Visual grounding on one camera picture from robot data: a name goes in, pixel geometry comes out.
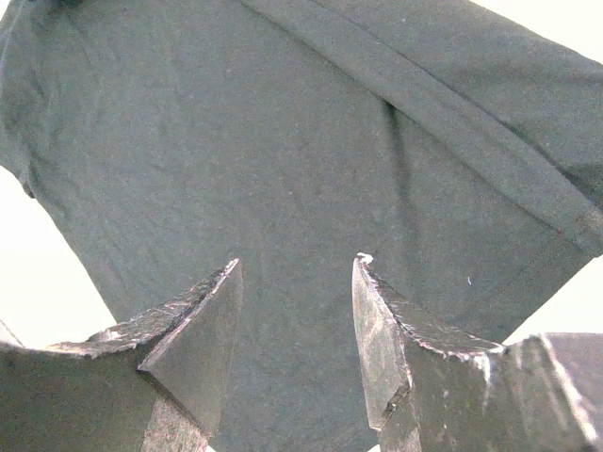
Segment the black t shirt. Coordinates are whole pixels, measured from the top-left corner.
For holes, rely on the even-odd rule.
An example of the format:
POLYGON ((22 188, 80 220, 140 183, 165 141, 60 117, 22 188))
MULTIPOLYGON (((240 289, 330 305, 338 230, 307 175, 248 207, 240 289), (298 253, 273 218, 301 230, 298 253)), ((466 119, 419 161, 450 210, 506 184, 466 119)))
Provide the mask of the black t shirt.
POLYGON ((15 1, 1 163, 117 320, 226 260, 219 451, 364 451, 357 252, 500 341, 602 252, 602 68, 469 1, 15 1))

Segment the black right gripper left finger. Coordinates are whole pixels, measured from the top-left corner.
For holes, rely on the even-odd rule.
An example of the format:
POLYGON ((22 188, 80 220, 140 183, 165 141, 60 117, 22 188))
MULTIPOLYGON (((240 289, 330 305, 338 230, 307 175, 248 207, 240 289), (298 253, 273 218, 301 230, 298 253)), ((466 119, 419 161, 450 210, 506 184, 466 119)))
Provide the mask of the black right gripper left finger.
POLYGON ((5 451, 204 451, 219 429, 242 304, 229 262, 81 343, 1 346, 5 451))

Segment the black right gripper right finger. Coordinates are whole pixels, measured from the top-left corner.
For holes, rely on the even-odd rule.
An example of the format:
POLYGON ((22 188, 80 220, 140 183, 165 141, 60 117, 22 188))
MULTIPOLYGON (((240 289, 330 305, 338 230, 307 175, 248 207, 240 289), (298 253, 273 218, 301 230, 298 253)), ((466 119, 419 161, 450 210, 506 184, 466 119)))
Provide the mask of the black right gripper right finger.
POLYGON ((352 307, 369 425, 383 451, 595 451, 598 337, 503 346, 401 296, 358 254, 352 307))

